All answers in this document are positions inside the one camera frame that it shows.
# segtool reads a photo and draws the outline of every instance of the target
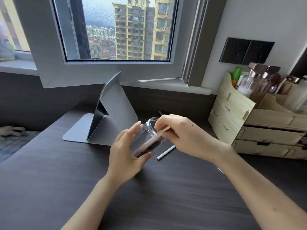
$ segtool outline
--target white wall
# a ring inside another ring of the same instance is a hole
[[[219,62],[227,37],[275,42],[266,64],[288,74],[307,46],[307,0],[227,0],[202,83],[212,94],[236,66]]]

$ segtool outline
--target sky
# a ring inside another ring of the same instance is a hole
[[[112,3],[127,4],[127,0],[82,0],[86,24],[98,27],[115,25],[114,7]],[[155,1],[150,0],[150,7]]]

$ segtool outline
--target forearm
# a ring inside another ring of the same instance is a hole
[[[102,178],[62,230],[97,230],[118,187],[107,177]]]
[[[238,154],[227,154],[218,166],[263,230],[307,228],[307,214]]]

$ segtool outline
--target wooden organizer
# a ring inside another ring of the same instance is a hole
[[[255,109],[252,100],[233,88],[226,73],[208,121],[217,137],[238,153],[307,159],[307,147],[297,146],[307,132],[307,115],[282,107],[284,98],[266,94],[259,105],[264,109]]]

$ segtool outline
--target white pen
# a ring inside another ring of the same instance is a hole
[[[160,156],[158,156],[158,160],[160,160],[161,158],[163,158],[166,154],[168,154],[170,151],[172,151],[175,148],[175,145],[172,146],[171,148],[169,148],[168,150],[166,150],[164,153],[162,153]]]

